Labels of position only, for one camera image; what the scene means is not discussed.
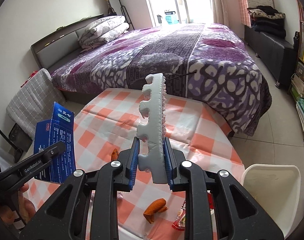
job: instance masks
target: metal bolt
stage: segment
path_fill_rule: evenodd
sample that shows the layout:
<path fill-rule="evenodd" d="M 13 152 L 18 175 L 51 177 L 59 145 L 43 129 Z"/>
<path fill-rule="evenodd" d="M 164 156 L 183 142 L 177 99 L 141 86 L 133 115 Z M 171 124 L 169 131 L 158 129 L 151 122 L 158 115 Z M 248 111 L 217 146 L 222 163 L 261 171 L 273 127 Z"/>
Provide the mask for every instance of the metal bolt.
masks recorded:
<path fill-rule="evenodd" d="M 120 166 L 121 165 L 121 163 L 119 162 L 119 161 L 112 161 L 111 162 L 111 166 L 112 167 L 118 167 L 118 166 Z"/>
<path fill-rule="evenodd" d="M 75 177 L 82 176 L 82 175 L 83 175 L 83 171 L 82 171 L 82 170 L 76 170 L 76 171 L 74 171 L 73 175 L 74 175 Z"/>
<path fill-rule="evenodd" d="M 227 177 L 227 176 L 229 176 L 229 172 L 228 171 L 220 171 L 219 174 L 220 174 L 221 177 Z"/>
<path fill-rule="evenodd" d="M 192 166 L 192 162 L 189 162 L 189 161 L 183 161 L 182 162 L 182 166 L 183 167 L 186 167 L 186 168 L 189 168 Z"/>

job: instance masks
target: purple patterned blanket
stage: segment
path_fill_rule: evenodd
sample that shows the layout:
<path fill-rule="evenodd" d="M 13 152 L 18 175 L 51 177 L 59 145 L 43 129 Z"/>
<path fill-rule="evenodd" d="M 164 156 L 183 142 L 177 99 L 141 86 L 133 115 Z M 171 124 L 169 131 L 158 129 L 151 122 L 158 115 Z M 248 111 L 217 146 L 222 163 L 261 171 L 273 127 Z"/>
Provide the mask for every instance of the purple patterned blanket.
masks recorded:
<path fill-rule="evenodd" d="M 253 135 L 272 103 L 242 41 L 219 24 L 134 30 L 80 54 L 52 78 L 61 90 L 98 94 L 106 88 L 140 90 L 148 74 L 160 72 L 167 93 L 207 103 L 237 133 Z"/>

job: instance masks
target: orange and white tablecloth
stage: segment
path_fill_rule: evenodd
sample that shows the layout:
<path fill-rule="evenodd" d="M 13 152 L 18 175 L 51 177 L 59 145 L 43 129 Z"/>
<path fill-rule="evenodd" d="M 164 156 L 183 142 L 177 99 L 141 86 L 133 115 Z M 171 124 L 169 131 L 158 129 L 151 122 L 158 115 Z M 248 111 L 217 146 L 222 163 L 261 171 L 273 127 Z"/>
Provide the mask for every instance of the orange and white tablecloth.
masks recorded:
<path fill-rule="evenodd" d="M 225 169 L 239 180 L 244 166 L 226 137 L 231 129 L 224 118 L 202 102 L 170 95 L 166 98 L 166 136 L 172 148 L 181 150 L 186 159 L 204 170 Z M 147 122 L 138 111 L 141 100 L 139 90 L 107 89 L 84 107 L 74 120 L 76 168 L 98 170 L 110 162 L 115 148 L 131 147 L 137 125 Z M 141 153 L 145 152 L 147 144 L 141 142 Z M 39 208 L 57 187 L 33 179 L 29 199 Z M 156 214 L 155 222 L 149 224 L 143 212 L 158 198 L 164 198 L 169 209 Z M 183 239 L 183 233 L 171 225 L 184 199 L 184 193 L 153 184 L 150 173 L 137 171 L 133 190 L 123 192 L 118 201 L 119 226 L 143 239 Z"/>

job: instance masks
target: human hand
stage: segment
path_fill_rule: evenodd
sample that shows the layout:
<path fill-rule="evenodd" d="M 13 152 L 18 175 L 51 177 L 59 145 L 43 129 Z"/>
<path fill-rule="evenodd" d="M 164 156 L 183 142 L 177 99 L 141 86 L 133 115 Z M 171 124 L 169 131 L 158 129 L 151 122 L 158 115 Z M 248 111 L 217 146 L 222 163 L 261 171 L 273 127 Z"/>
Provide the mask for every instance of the human hand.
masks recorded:
<path fill-rule="evenodd" d="M 30 221 L 30 219 L 36 213 L 33 203 L 23 196 L 23 193 L 29 189 L 28 184 L 24 184 L 23 187 L 18 191 L 18 203 L 20 209 L 20 215 L 25 222 Z M 7 225 L 11 225 L 15 220 L 15 213 L 8 206 L 0 206 L 0 217 L 3 222 Z"/>

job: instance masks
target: stack of clothes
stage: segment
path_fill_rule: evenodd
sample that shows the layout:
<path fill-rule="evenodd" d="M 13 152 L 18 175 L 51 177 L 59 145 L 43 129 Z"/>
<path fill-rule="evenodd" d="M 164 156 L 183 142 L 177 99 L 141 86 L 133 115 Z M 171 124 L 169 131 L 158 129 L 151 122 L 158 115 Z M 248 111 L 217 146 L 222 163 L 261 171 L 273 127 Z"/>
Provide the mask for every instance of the stack of clothes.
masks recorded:
<path fill-rule="evenodd" d="M 126 33 L 128 28 L 124 16 L 108 16 L 90 23 L 79 37 L 82 52 L 113 41 Z"/>
<path fill-rule="evenodd" d="M 257 6 L 256 8 L 248 8 L 251 17 L 251 27 L 256 32 L 266 32 L 285 38 L 284 29 L 285 14 L 278 12 L 271 6 Z"/>

